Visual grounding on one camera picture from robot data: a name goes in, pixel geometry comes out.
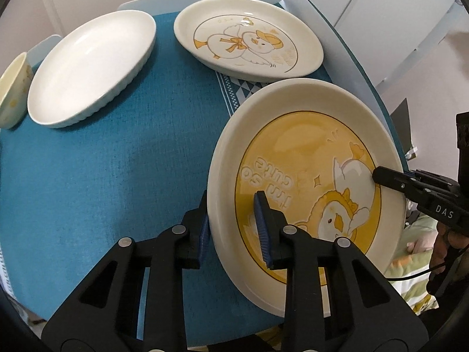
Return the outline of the person's hand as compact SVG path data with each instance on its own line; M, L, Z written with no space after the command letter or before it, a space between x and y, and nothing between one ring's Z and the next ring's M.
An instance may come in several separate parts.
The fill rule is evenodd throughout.
M438 235L434 243L429 266L434 274L439 274L445 270L445 267L440 266L440 268L437 269L436 266L444 263L449 248L452 247L456 250L466 248L468 246L468 237L453 231L441 222L437 223L436 229Z

